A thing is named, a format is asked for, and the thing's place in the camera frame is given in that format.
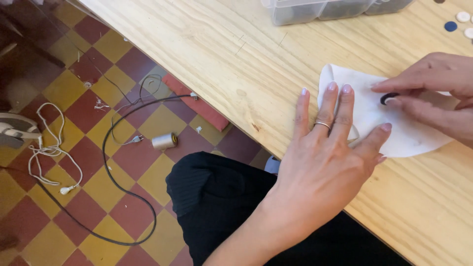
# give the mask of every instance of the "checkered tile floor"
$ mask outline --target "checkered tile floor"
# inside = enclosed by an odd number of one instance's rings
[[[166,71],[125,42],[115,31],[73,8],[61,4],[53,17],[56,25],[67,32],[94,61],[94,64],[115,82],[130,100],[138,97],[139,82],[148,74],[162,76]],[[80,188],[60,195],[59,188],[47,186],[53,195],[77,219],[95,232],[119,241],[135,241],[146,236],[153,217],[147,206],[118,190],[109,180],[103,166],[101,143],[110,126],[113,111],[94,109],[97,99],[117,110],[125,98],[111,85],[91,62],[81,55],[68,39],[44,21],[46,33],[39,44],[66,64],[65,69],[38,60],[24,77],[10,86],[14,91],[15,110],[39,122],[37,108],[45,102],[56,104],[65,115],[64,143],[84,172]],[[84,82],[91,82],[90,89]],[[158,82],[146,84],[154,91]],[[173,93],[161,85],[156,98]],[[59,113],[49,106],[43,116],[54,132],[61,126]],[[201,126],[200,134],[196,128]],[[172,202],[166,193],[165,177],[184,155],[208,151],[241,162],[263,167],[269,154],[231,124],[219,132],[181,100],[151,105],[127,117],[115,131],[118,141],[143,135],[145,140],[127,146],[107,143],[106,154],[111,173],[126,189],[145,198],[157,212],[158,225],[145,243],[125,247],[97,239],[76,225],[40,189],[35,181],[14,171],[0,172],[0,218],[17,234],[20,245],[0,252],[0,266],[187,266],[192,265],[188,247]],[[174,132],[179,146],[164,152],[156,151],[150,139]],[[54,144],[44,133],[46,145]],[[31,151],[26,143],[21,149],[0,147],[0,164],[27,171]],[[72,185],[79,173],[68,158],[41,157],[43,173],[49,179]]]

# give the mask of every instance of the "wood grain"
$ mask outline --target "wood grain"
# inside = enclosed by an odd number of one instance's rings
[[[334,63],[392,77],[430,52],[473,55],[469,0],[418,0],[382,16],[274,27],[258,0],[80,0],[271,153],[282,157],[303,87]],[[453,142],[388,160],[346,208],[417,265],[473,265],[473,150]]]

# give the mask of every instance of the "woman's right hand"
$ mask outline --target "woman's right hand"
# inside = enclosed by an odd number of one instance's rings
[[[387,104],[473,149],[473,57],[431,53],[372,90],[401,93]],[[424,90],[448,91],[460,103],[453,111],[434,107],[416,97]]]

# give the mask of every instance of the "silver thread spool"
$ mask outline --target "silver thread spool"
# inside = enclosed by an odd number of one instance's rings
[[[177,137],[176,135],[174,135],[174,133],[169,133],[166,135],[154,137],[151,140],[151,143],[153,144],[153,147],[156,150],[174,148],[175,146],[177,146]]]

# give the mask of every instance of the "blue object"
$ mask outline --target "blue object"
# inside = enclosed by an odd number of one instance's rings
[[[447,23],[445,23],[445,29],[447,31],[454,31],[458,28],[457,24],[454,22],[454,21],[448,21]]]

